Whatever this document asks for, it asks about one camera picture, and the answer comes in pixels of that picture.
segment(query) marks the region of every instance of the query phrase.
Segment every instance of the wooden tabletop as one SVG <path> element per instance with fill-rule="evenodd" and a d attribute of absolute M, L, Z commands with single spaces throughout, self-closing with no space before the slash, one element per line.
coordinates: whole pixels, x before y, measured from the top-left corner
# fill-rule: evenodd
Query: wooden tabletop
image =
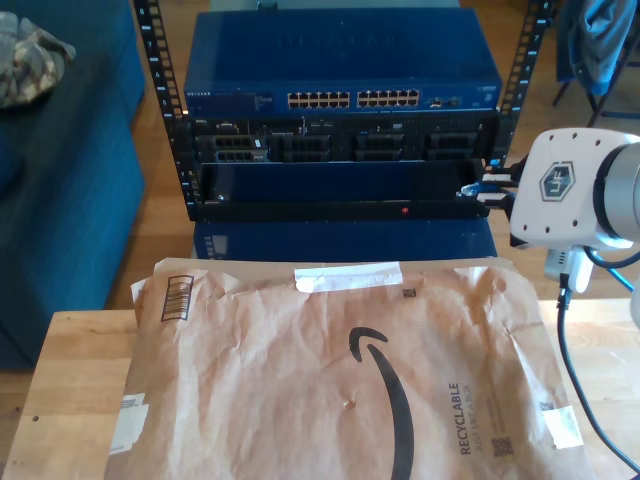
<path fill-rule="evenodd" d="M 640 331 L 628 300 L 574 300 L 567 337 L 601 425 L 640 461 Z M 555 302 L 541 302 L 556 355 Z M 133 311 L 57 313 L 51 322 L 4 479 L 103 478 L 136 340 Z M 565 388 L 599 478 L 632 471 L 593 433 L 569 379 Z"/>

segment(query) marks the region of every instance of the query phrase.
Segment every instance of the blue network switch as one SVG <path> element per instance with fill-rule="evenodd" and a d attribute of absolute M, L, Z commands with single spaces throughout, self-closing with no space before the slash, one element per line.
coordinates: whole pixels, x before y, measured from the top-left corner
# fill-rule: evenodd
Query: blue network switch
<path fill-rule="evenodd" d="M 198 15 L 192 118 L 482 111 L 501 80 L 473 9 Z"/>

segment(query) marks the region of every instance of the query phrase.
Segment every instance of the white label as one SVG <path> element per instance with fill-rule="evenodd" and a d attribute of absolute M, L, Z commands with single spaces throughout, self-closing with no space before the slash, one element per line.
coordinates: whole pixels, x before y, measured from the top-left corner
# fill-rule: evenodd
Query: white label
<path fill-rule="evenodd" d="M 542 412 L 542 416 L 556 448 L 578 447 L 583 444 L 573 407 L 546 410 Z"/>
<path fill-rule="evenodd" d="M 140 438 L 144 421 L 149 412 L 149 405 L 142 405 L 143 399 L 144 393 L 125 395 L 122 399 L 109 455 L 131 450 L 133 444 Z"/>
<path fill-rule="evenodd" d="M 305 268 L 295 271 L 295 279 L 296 288 L 306 293 L 399 285 L 403 282 L 398 262 Z"/>

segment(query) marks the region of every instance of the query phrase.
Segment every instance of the hexagon logo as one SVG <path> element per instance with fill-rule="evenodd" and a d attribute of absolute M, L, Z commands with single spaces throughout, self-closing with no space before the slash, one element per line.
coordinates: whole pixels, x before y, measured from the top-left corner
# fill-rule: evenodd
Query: hexagon logo
<path fill-rule="evenodd" d="M 561 202 L 567 196 L 576 176 L 573 162 L 554 162 L 540 179 L 540 193 L 544 202 Z"/>

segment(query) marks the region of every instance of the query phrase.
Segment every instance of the black cable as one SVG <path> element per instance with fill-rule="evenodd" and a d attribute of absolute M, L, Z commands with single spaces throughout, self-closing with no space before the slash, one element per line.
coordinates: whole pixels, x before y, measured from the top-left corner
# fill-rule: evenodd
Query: black cable
<path fill-rule="evenodd" d="M 613 444 L 609 437 L 607 437 L 607 434 L 604 433 L 604 431 L 598 424 L 598 421 L 596 420 L 596 417 L 593 414 L 591 407 L 589 406 L 587 397 L 582 390 L 582 386 L 580 385 L 580 381 L 578 380 L 576 371 L 573 368 L 573 363 L 571 363 L 571 357 L 569 356 L 569 349 L 567 348 L 567 339 L 565 337 L 564 329 L 565 313 L 569 308 L 569 302 L 571 301 L 571 290 L 569 289 L 568 285 L 569 276 L 566 274 L 560 275 L 560 295 L 558 296 L 558 343 L 560 344 L 560 353 L 562 355 L 562 360 L 564 360 L 565 367 L 567 367 L 567 372 L 569 373 L 569 378 L 571 379 L 573 388 L 578 394 L 580 405 L 582 405 L 582 408 L 584 408 L 584 412 L 587 414 L 587 419 L 593 427 L 593 430 L 596 432 L 596 435 L 598 435 L 598 437 L 600 437 L 600 440 L 602 440 L 602 443 L 604 443 L 609 448 L 609 450 L 611 450 L 620 460 L 626 463 L 629 468 L 631 468 L 636 473 L 640 473 L 640 466 L 636 465 L 633 460 L 622 453 L 620 449 L 618 449 L 618 447 Z"/>
<path fill-rule="evenodd" d="M 633 265 L 638 260 L 640 260 L 640 252 L 637 252 L 631 255 L 629 258 L 625 258 L 624 260 L 608 262 L 600 258 L 593 248 L 591 247 L 583 247 L 583 248 L 584 248 L 584 253 L 587 254 L 587 258 L 591 260 L 591 262 L 593 262 L 594 265 L 597 265 L 598 267 L 602 267 L 606 269 L 628 267 L 629 265 Z"/>

